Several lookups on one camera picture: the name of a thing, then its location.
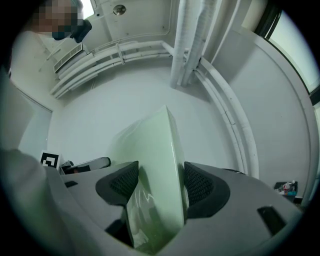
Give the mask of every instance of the pale green panel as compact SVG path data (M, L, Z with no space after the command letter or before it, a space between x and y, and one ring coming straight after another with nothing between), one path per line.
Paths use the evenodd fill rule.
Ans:
M184 154L167 106L120 132L107 154L112 164L139 161L139 183L127 204L134 247L158 252L184 226Z

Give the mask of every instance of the small object on floor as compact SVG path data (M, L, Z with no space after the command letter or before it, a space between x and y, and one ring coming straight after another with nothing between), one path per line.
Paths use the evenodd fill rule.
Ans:
M280 195L293 202L298 193L298 182L295 180L291 182L277 182L273 188Z

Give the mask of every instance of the white wall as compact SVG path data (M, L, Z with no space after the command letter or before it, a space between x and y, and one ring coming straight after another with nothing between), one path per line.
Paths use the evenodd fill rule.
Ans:
M18 149L27 155L40 159L42 150L47 150L48 132L52 112L23 96L33 109L33 116L21 138Z
M59 101L49 94L50 89L57 83L53 72L54 63L49 60L39 71L48 56L48 52L37 40L37 35L24 32L18 36L12 49L11 80L21 91L30 98L53 111L50 127L57 125L55 121L63 109L63 101ZM59 135L56 129L49 131L48 150L59 152Z
M266 9L268 0L252 0L249 10L242 22L242 27L255 31Z
M318 132L319 132L319 138L320 138L320 102L318 102L315 106L314 106L314 113L315 113L315 117L316 117L316 123L318 125ZM320 181L320 163L318 165L318 169L316 172L316 180L314 182L314 186L313 186L313 190L311 193L311 197L310 200L313 198L316 189L318 188L319 185L319 181Z
M319 137L298 75L268 42L244 28L229 33L213 66L233 88L249 119L259 178L270 187L296 180L302 196L309 170L318 166Z
M171 63L170 59L127 63L99 76L93 90L67 104L59 120L64 159L81 163L105 156L117 133L167 105L186 161L236 168L220 114L201 85L170 88Z

